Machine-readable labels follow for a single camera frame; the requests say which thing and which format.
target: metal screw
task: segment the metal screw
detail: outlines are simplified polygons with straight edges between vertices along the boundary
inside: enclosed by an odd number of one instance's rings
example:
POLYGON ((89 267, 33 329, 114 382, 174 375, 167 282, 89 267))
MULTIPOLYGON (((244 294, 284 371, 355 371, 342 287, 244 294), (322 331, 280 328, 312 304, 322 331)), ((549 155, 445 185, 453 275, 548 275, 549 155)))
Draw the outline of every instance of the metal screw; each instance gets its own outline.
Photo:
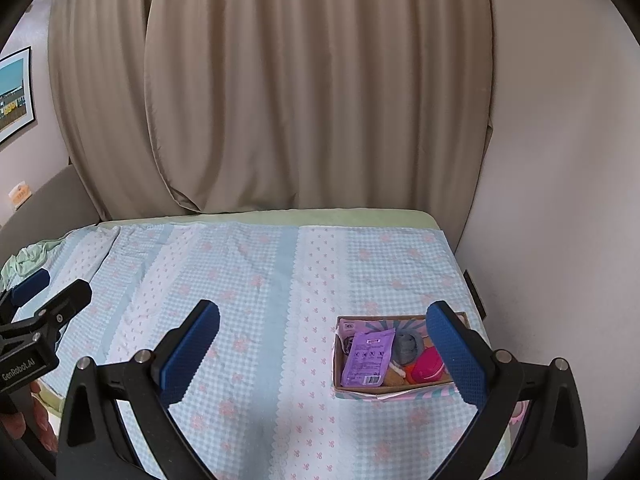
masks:
POLYGON ((510 363, 513 356, 507 352, 506 350, 498 350, 495 353, 495 358, 498 359, 498 362, 501 363, 510 363))
POLYGON ((149 350, 139 350, 133 356, 133 359, 137 363, 146 363, 147 361, 149 361, 149 359, 151 359, 151 352, 149 350))
POLYGON ((91 364, 91 358, 85 356, 85 357, 81 357, 81 358, 78 359, 78 364, 76 364, 76 366, 78 367, 78 369, 84 370, 90 364, 91 364))
POLYGON ((554 361, 554 364, 556 365, 556 368, 558 368, 558 370, 564 371, 569 368, 569 363, 566 361, 566 359, 562 359, 561 357, 556 359, 554 361))

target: light blue bedsheet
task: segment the light blue bedsheet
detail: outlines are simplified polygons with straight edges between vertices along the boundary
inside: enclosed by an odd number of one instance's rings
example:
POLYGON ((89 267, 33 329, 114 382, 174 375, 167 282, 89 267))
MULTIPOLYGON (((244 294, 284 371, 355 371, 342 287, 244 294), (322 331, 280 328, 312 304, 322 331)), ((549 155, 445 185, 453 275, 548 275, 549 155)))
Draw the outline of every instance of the light blue bedsheet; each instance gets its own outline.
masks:
MULTIPOLYGON (((475 413, 450 387, 429 399, 335 398, 339 315, 423 314, 446 300, 481 321, 437 230, 223 224, 142 224, 79 230, 45 264, 47 296, 77 277, 94 299, 69 325, 60 366, 128 360, 153 348, 200 299, 221 328, 191 386, 170 409, 220 480, 428 478, 475 413)), ((33 310, 37 302, 30 305, 33 310)), ((128 405, 124 420, 145 468, 161 477, 128 405)), ((508 450, 503 439, 487 473, 508 450)))

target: purple package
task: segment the purple package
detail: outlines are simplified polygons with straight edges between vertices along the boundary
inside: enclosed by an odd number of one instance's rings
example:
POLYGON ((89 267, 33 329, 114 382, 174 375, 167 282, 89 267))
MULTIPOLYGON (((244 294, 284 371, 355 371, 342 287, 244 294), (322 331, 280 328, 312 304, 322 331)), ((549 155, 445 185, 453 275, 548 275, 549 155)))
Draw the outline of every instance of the purple package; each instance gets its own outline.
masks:
POLYGON ((395 335, 395 328, 382 332, 356 333, 340 384, 346 388, 380 386, 391 361, 391 345, 395 335))

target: blue gripper pad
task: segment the blue gripper pad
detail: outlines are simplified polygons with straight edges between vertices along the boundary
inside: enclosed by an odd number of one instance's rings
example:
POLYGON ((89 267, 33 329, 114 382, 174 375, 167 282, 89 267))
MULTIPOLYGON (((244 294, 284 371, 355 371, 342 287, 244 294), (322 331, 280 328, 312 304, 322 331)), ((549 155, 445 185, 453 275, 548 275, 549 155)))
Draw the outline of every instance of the blue gripper pad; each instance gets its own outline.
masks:
POLYGON ((151 377, 159 387, 164 407, 182 400, 219 328, 218 306, 200 300, 187 319, 178 328, 169 330, 158 343, 151 377))
POLYGON ((39 292, 49 286, 50 277, 46 269, 38 269, 26 280, 14 286, 11 290, 11 303, 14 306, 24 306, 39 292))
POLYGON ((481 409, 495 373, 492 350, 478 332, 463 325, 445 301, 432 303, 426 314, 427 333, 467 404, 481 409))

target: human hand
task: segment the human hand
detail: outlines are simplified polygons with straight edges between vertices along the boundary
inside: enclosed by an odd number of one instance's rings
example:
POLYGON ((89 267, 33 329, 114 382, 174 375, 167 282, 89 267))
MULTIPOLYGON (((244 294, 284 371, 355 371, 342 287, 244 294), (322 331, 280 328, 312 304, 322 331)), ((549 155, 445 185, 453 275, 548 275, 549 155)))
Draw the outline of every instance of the human hand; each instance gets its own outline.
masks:
MULTIPOLYGON (((40 385, 36 381, 33 381, 29 387, 34 394, 38 394, 40 392, 40 385)), ((33 397, 33 416, 36 420, 36 424, 40 428, 40 434, 38 437, 42 445, 48 451, 57 451, 58 439, 56 438, 56 434, 53 432, 53 428, 49 424, 49 413, 47 413, 47 409, 35 397, 33 397)), ((22 438, 27 429, 27 425, 25 424, 24 417, 21 413, 14 413, 13 415, 0 413, 0 422, 2 422, 6 432, 12 438, 22 438)))

